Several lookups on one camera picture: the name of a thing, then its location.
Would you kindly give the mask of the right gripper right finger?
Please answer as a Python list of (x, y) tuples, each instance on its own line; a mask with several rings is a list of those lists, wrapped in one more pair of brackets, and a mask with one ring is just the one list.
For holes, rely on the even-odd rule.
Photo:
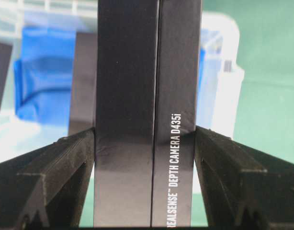
[(195, 164), (210, 230), (294, 230), (294, 164), (202, 127)]

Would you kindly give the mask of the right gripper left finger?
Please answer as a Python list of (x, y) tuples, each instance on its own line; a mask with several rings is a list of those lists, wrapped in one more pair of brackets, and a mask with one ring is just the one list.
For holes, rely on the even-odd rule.
[(77, 228), (93, 165), (93, 128), (0, 163), (0, 230)]

